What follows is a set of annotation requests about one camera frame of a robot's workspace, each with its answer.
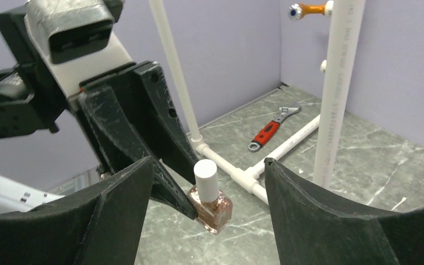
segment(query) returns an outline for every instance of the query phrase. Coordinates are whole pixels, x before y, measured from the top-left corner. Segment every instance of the adjustable wrench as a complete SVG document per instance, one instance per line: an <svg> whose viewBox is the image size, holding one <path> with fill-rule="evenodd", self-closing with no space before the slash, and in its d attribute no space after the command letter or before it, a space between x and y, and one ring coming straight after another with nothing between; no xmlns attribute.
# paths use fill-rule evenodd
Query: adjustable wrench
<svg viewBox="0 0 424 265"><path fill-rule="evenodd" d="M264 127L250 142L248 149L251 152L257 152L261 147L263 147L279 129L280 124L289 116L296 114L301 111L300 103L294 103L290 107L280 107L280 114L277 118L273 119L270 123Z"/></svg>

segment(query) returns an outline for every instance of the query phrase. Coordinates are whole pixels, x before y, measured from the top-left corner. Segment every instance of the wrench jaw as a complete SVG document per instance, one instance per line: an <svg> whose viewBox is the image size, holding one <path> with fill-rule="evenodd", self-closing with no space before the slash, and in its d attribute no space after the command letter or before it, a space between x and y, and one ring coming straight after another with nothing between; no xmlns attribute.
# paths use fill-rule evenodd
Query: wrench jaw
<svg viewBox="0 0 424 265"><path fill-rule="evenodd" d="M273 120L276 123L282 123L286 118L300 112L301 105L300 103L296 102L291 107L280 107L279 111L280 111L280 115Z"/></svg>

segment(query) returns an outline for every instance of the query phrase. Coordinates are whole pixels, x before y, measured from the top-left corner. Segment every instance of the red wrench handle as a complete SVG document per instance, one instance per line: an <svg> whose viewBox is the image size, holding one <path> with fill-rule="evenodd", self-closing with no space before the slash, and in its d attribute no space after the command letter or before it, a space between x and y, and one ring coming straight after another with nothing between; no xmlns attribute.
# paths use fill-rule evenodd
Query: red wrench handle
<svg viewBox="0 0 424 265"><path fill-rule="evenodd" d="M261 147L264 146L274 136L279 127L280 123L271 121L256 135L252 142L259 144Z"/></svg>

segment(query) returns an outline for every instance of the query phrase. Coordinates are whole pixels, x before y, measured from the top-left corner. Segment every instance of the screw hole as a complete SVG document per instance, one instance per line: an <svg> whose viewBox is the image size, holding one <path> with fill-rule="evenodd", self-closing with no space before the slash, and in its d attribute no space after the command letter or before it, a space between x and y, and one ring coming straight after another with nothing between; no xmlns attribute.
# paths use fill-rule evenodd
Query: screw hole
<svg viewBox="0 0 424 265"><path fill-rule="evenodd" d="M150 81L152 81L153 83L158 83L158 82L159 82L159 80L160 80L160 78L158 77L158 75L157 75L156 73L153 73L153 74L150 76Z"/></svg>
<svg viewBox="0 0 424 265"><path fill-rule="evenodd" d="M171 118L176 118L176 117L178 117L178 114L176 113L176 110L175 110L175 109L169 109L169 110L168 110L168 115L169 115Z"/></svg>

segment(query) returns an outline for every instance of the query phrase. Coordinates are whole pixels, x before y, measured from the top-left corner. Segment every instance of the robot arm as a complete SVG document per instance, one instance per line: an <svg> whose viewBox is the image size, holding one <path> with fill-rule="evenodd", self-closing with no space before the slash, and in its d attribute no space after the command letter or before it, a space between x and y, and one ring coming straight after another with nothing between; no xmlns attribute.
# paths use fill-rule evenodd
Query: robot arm
<svg viewBox="0 0 424 265"><path fill-rule="evenodd" d="M27 0L0 14L17 65L0 71L0 138L58 132L69 110L100 161L117 174L151 156L151 199L195 219L197 211L160 159L191 184L191 148L156 62L135 63L112 32L122 0Z"/></svg>

